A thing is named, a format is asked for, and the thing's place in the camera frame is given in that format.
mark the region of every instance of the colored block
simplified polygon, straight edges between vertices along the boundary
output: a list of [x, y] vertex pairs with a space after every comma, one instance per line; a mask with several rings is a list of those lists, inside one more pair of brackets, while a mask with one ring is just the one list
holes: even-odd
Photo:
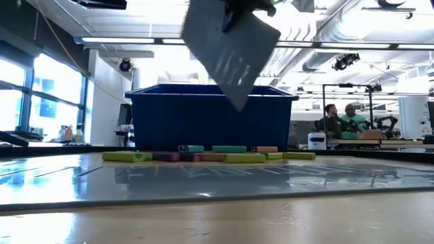
[[189, 146], [189, 145], [180, 145], [178, 146], [178, 152], [180, 153], [203, 153], [203, 146]]
[[265, 155], [254, 153], [229, 153], [224, 156], [226, 163], [264, 163]]
[[153, 160], [178, 162], [180, 160], [179, 152], [154, 152]]
[[181, 161], [185, 162], [200, 162], [201, 161], [201, 155], [196, 154], [181, 154]]
[[283, 153], [282, 152], [264, 152], [264, 153], [261, 153], [261, 154], [265, 155], [265, 157], [267, 158], [267, 160], [282, 159], [283, 158]]
[[152, 153], [149, 152], [103, 152], [102, 160], [116, 162], [144, 162], [152, 161]]
[[255, 153], [277, 153], [279, 150], [276, 146], [253, 146], [251, 149]]
[[224, 153], [201, 153], [202, 161], [223, 162]]
[[245, 153], [247, 146], [213, 146], [214, 153]]
[[315, 160], [316, 155], [313, 152], [284, 152], [284, 159], [306, 159]]

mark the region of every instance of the green block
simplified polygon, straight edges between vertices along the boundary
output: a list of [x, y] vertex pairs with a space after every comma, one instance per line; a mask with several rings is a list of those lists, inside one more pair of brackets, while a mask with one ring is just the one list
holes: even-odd
[[180, 153], [203, 153], [205, 149], [203, 146], [190, 146], [190, 145], [180, 145], [178, 146], [178, 152]]
[[213, 146], [214, 153], [245, 153], [247, 146]]
[[263, 152], [261, 154], [265, 155], [267, 160], [282, 159], [283, 158], [282, 152]]
[[316, 155], [313, 152], [284, 152], [284, 159], [305, 159], [305, 160], [315, 160]]
[[224, 156], [226, 163], [264, 163], [265, 155], [253, 153], [229, 153]]
[[116, 162], [138, 163], [152, 161], [152, 153], [149, 152], [103, 152], [102, 160]]

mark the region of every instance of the person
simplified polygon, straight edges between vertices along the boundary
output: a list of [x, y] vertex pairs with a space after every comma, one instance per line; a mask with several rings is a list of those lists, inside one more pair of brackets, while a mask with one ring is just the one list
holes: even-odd
[[345, 115], [342, 116], [341, 119], [349, 123], [351, 121], [356, 122], [360, 130], [366, 129], [366, 124], [364, 123], [366, 118], [361, 115], [356, 115], [354, 105], [352, 104], [345, 106]]
[[341, 139], [342, 129], [345, 128], [347, 122], [339, 118], [336, 105], [328, 104], [327, 106], [325, 106], [324, 110], [326, 116], [318, 121], [318, 130], [325, 131], [324, 129], [324, 120], [325, 120], [325, 126], [327, 128], [327, 137], [332, 139]]

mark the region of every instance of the blue plastic bin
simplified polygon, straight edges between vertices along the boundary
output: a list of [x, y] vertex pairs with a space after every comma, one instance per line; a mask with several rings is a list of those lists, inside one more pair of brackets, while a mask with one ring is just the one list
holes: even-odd
[[292, 101], [284, 91], [255, 86], [241, 112], [217, 85], [161, 84], [130, 91], [136, 148], [178, 145], [277, 146], [287, 149]]

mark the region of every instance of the window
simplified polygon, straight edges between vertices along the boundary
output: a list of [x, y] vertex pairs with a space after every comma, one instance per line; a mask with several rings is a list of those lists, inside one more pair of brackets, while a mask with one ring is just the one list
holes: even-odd
[[35, 59], [34, 91], [78, 104], [81, 95], [81, 79], [79, 72], [45, 54]]
[[23, 86], [25, 77], [26, 71], [23, 68], [0, 59], [0, 81]]
[[42, 129], [44, 141], [56, 139], [63, 125], [77, 127], [79, 109], [76, 106], [32, 96], [29, 125]]
[[20, 124], [22, 92], [0, 90], [0, 130], [13, 131]]

